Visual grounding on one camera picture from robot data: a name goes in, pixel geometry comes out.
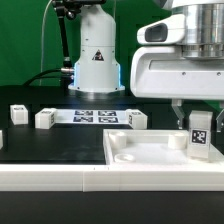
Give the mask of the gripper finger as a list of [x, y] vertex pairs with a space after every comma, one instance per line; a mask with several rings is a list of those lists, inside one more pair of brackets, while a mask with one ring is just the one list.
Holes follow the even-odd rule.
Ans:
[[224, 101], [221, 101], [219, 103], [219, 107], [220, 107], [221, 111], [216, 118], [217, 132], [221, 132], [222, 128], [224, 127]]

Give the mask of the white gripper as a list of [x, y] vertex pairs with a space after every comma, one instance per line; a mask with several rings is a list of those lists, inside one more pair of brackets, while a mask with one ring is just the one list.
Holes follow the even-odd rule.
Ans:
[[181, 99], [224, 100], [224, 59], [185, 59], [176, 46], [141, 47], [132, 59], [130, 89], [136, 97], [173, 99], [182, 129]]

